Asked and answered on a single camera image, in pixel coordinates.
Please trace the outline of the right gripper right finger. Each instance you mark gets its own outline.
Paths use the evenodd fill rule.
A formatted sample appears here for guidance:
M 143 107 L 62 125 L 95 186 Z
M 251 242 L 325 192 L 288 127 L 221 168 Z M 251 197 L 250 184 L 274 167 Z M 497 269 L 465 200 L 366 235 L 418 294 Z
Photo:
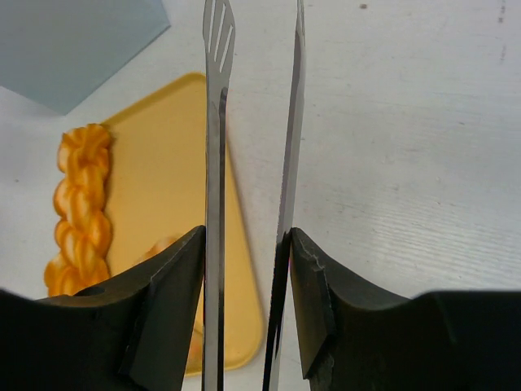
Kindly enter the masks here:
M 303 377 L 313 390 L 517 390 L 520 294 L 430 291 L 405 298 L 291 234 Z

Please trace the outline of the metal food tongs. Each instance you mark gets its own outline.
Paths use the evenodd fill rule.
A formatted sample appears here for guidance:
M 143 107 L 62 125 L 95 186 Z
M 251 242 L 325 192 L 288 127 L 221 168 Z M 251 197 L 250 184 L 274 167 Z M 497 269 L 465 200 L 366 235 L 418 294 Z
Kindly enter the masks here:
M 224 388 L 225 308 L 225 143 L 226 107 L 234 58 L 235 22 L 227 1 L 204 4 L 203 38 L 207 86 L 206 247 L 204 263 L 204 390 Z M 306 47 L 304 4 L 296 3 L 296 31 L 282 188 L 274 256 L 262 388 L 279 387 L 285 298 L 291 251 L 291 228 L 304 114 Z

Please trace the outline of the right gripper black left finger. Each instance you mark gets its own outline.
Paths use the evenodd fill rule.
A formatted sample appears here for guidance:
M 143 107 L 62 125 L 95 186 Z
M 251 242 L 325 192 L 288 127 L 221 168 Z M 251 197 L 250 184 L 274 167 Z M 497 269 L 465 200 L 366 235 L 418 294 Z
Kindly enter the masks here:
M 204 273 L 197 226 L 72 296 L 1 293 L 4 390 L 179 390 Z

